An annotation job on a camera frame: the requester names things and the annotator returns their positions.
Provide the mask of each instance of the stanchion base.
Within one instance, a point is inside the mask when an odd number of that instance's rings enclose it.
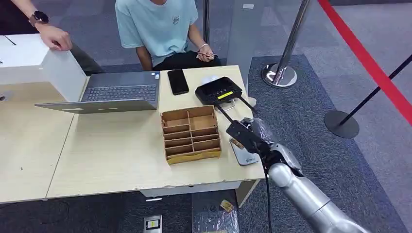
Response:
[[[295,84],[297,80],[296,71],[287,66],[285,72],[283,72],[283,76],[280,78],[278,84],[273,83],[273,79],[275,78],[276,71],[277,71],[278,63],[266,65],[262,70],[262,79],[267,83],[269,86],[273,86],[276,88],[288,88]]]
[[[332,110],[325,114],[324,122],[326,128],[331,131],[334,135],[343,137],[343,138],[353,138],[359,133],[359,124],[353,118],[349,118],[347,122],[343,125],[339,123],[347,116],[348,114],[339,110]]]

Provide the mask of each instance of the plastic bag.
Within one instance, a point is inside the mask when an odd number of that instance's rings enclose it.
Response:
[[[248,128],[251,128],[253,133],[257,136],[261,137],[265,142],[269,145],[272,143],[276,143],[277,139],[273,132],[271,131],[270,127],[260,118],[244,118],[241,123],[249,124]]]
[[[227,200],[235,206],[229,213],[220,204]],[[193,233],[239,233],[236,199],[233,190],[192,194]]]

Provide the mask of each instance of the table leg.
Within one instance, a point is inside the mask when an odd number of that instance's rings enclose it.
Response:
[[[241,208],[245,204],[250,194],[255,189],[260,180],[243,181],[239,188],[236,189],[236,198],[238,200],[238,207]]]

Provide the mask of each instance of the light blue t-shirt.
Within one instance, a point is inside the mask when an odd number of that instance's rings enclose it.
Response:
[[[153,66],[188,46],[188,31],[198,17],[194,0],[116,0],[116,18],[124,48],[145,46]]]

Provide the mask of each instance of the red barrier rope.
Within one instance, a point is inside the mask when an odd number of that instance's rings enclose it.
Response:
[[[402,93],[391,82],[388,76],[378,66],[376,61],[363,47],[362,43],[356,38],[353,32],[345,24],[339,14],[333,9],[328,0],[318,0],[320,6],[323,8],[330,21],[332,21],[335,28],[346,41],[352,52],[358,58],[366,71],[372,76],[378,86],[382,89],[385,95],[391,100],[403,117],[412,125],[412,105],[402,95]]]

